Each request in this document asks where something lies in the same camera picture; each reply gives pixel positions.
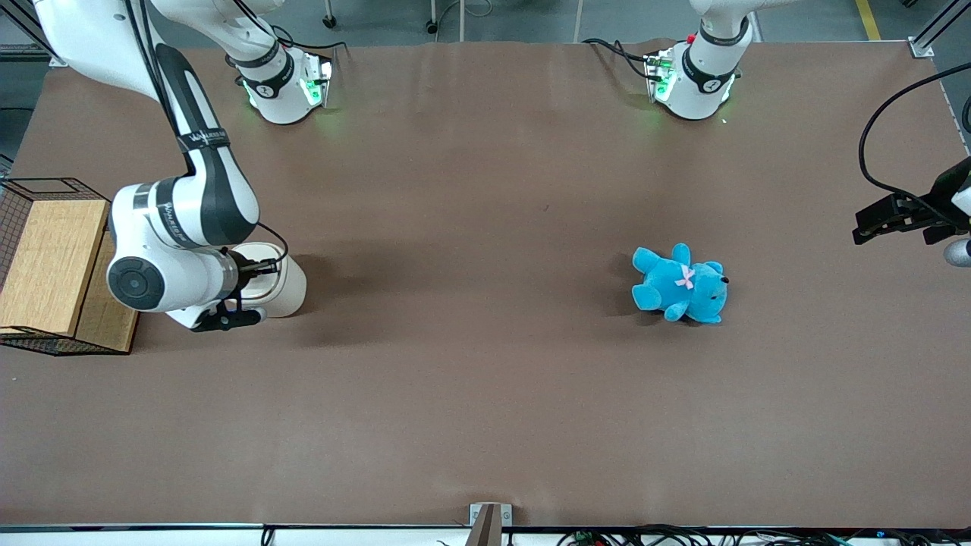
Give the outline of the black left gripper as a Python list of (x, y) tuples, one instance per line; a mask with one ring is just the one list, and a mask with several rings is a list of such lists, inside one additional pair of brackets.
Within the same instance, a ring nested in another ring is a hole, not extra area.
[(964, 158), (940, 173), (922, 196), (908, 198), (889, 193), (856, 212), (854, 245), (866, 244), (881, 235), (910, 231), (922, 231), (926, 245), (968, 235), (969, 214), (954, 203), (954, 198), (968, 189), (969, 169), (970, 158)]

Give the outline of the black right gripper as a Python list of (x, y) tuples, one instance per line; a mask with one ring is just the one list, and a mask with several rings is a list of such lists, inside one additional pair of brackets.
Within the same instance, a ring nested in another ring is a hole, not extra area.
[(240, 300), (240, 291), (254, 277), (277, 274), (280, 260), (255, 260), (243, 253), (223, 252), (222, 262), (228, 267), (228, 273), (223, 274), (222, 300)]

